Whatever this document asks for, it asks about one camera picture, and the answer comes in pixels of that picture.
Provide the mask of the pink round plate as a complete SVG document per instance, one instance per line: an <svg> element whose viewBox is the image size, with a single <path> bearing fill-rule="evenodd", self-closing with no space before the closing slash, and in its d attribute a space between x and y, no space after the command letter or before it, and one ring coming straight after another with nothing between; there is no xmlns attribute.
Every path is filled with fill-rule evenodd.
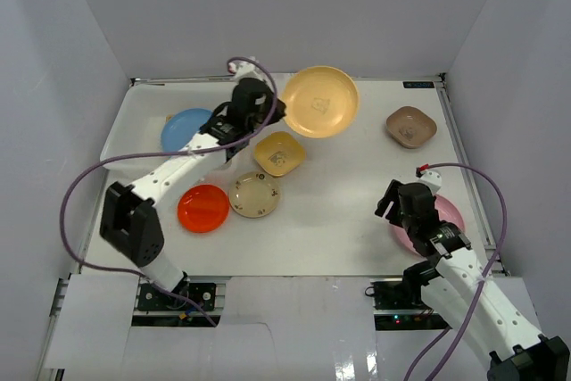
<svg viewBox="0 0 571 381"><path fill-rule="evenodd" d="M438 211L440 220L455 224L462 232L466 230L461 213L450 200L441 195L437 195L435 197L434 207ZM420 254L414 249L413 243L409 240L403 228L391 226L391 230L393 238L402 248L415 256L420 256Z"/></svg>

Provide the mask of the yellow square panda dish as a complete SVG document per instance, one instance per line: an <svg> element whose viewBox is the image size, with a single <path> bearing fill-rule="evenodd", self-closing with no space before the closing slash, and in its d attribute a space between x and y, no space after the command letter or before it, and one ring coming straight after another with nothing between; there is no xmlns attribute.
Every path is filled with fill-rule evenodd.
<svg viewBox="0 0 571 381"><path fill-rule="evenodd" d="M264 171L279 178L299 167L306 159L306 152L291 134L278 131L254 147L253 158Z"/></svg>

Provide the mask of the tan round plate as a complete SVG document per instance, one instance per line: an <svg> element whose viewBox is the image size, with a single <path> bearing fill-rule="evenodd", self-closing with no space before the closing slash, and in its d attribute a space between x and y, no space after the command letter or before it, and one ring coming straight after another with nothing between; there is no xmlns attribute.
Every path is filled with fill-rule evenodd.
<svg viewBox="0 0 571 381"><path fill-rule="evenodd" d="M313 66L294 74L280 100L285 123L297 134L328 138L346 130L360 108L360 92L353 79L330 66Z"/></svg>

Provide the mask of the brown square dish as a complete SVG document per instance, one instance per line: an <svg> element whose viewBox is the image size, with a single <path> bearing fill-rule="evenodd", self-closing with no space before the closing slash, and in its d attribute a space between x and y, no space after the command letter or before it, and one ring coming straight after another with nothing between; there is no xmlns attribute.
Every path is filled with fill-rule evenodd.
<svg viewBox="0 0 571 381"><path fill-rule="evenodd" d="M407 149L418 149L437 132L435 121L413 106L402 106L390 114L385 127L390 137Z"/></svg>

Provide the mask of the blue round plate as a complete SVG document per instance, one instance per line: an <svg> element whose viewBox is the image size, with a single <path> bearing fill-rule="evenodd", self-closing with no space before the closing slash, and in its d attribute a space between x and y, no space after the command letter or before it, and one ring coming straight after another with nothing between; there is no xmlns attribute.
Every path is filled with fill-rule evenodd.
<svg viewBox="0 0 571 381"><path fill-rule="evenodd" d="M172 116L161 132L163 152L180 151L211 117L211 111L191 108Z"/></svg>

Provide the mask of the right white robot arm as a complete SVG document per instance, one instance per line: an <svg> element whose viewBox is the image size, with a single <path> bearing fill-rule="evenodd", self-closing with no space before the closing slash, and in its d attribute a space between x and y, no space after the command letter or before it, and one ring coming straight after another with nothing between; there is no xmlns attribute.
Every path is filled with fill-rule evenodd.
<svg viewBox="0 0 571 381"><path fill-rule="evenodd" d="M440 218L431 189L394 180L375 214L402 228L424 257L403 273L411 307L435 310L486 367L490 380L564 380L570 350L547 337L485 274L463 231Z"/></svg>

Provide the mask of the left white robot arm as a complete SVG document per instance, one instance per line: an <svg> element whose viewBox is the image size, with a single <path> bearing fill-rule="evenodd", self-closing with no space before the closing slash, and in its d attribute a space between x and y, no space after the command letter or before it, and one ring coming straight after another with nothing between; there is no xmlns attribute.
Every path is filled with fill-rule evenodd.
<svg viewBox="0 0 571 381"><path fill-rule="evenodd" d="M186 273L167 255L160 209L178 201L199 179L227 164L268 125L281 121L285 105L274 80L242 78L231 99L220 104L182 153L169 154L155 170L128 185L111 184L105 193L99 234L129 259L168 308L188 298Z"/></svg>

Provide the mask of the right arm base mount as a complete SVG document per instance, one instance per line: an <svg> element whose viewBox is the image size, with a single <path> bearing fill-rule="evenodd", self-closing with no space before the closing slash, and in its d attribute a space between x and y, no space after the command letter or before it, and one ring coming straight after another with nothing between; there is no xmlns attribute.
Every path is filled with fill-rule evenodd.
<svg viewBox="0 0 571 381"><path fill-rule="evenodd" d="M439 314L404 291L400 281L375 281L364 294L373 300L377 332L439 330L447 327Z"/></svg>

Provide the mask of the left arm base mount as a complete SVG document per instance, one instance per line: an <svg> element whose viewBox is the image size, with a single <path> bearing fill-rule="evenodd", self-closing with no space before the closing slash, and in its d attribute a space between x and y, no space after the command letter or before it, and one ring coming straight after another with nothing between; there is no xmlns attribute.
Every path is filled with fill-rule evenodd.
<svg viewBox="0 0 571 381"><path fill-rule="evenodd" d="M134 327L216 327L221 303L215 283L190 282L178 292L183 299L141 283L133 311Z"/></svg>

